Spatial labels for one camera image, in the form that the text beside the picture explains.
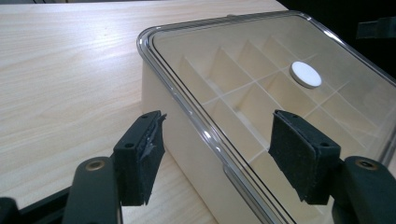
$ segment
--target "clear plastic container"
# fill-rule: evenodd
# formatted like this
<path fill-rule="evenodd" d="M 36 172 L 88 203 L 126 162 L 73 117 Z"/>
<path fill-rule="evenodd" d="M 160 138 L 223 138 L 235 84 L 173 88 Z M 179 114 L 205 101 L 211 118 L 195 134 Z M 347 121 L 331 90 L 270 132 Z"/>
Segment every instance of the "clear plastic container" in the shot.
<path fill-rule="evenodd" d="M 168 113 L 165 145 L 219 222 L 332 222 L 332 202 L 301 203 L 267 153 L 276 109 L 330 136 L 342 159 L 392 153 L 394 81 L 303 13 L 153 27 L 137 45 L 143 110 Z M 314 68 L 321 85 L 299 84 L 294 62 Z"/>

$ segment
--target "dark background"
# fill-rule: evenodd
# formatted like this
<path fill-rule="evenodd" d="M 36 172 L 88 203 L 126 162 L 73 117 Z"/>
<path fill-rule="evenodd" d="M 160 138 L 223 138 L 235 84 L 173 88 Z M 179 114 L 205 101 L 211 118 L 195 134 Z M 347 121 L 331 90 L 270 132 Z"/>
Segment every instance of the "dark background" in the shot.
<path fill-rule="evenodd" d="M 357 39 L 358 23 L 396 17 L 396 0 L 277 0 L 319 21 L 364 57 L 396 78 L 396 38 Z"/>

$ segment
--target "transparent lid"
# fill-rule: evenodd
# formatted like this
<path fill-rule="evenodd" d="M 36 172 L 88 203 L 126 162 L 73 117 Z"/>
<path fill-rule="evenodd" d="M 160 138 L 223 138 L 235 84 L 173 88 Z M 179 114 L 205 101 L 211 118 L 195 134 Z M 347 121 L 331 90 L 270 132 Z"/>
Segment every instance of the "transparent lid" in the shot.
<path fill-rule="evenodd" d="M 332 222 L 332 202 L 301 203 L 267 153 L 276 109 L 327 134 L 342 159 L 379 160 L 388 150 L 396 124 L 391 78 L 305 14 L 187 22 L 148 29 L 138 40 L 142 56 L 199 120 L 198 130 L 216 136 L 209 145 L 273 221 Z M 319 85 L 305 85 L 295 62 L 316 71 Z"/>

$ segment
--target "wooden table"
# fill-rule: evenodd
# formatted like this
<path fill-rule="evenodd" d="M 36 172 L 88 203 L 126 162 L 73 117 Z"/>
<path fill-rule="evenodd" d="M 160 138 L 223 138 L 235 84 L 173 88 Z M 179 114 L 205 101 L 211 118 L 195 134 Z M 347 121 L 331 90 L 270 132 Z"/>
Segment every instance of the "wooden table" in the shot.
<path fill-rule="evenodd" d="M 135 41 L 166 23 L 284 10 L 275 0 L 0 6 L 0 196 L 19 208 L 70 186 L 141 114 Z M 125 223 L 215 223 L 166 153 L 148 206 Z"/>

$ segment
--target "white circular button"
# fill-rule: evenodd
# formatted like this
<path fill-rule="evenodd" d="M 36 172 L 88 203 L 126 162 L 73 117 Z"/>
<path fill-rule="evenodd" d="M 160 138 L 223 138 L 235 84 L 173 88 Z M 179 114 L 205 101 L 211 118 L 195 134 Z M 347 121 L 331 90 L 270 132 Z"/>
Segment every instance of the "white circular button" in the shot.
<path fill-rule="evenodd" d="M 319 73 L 306 63 L 294 62 L 290 68 L 291 76 L 300 85 L 313 89 L 321 84 Z"/>

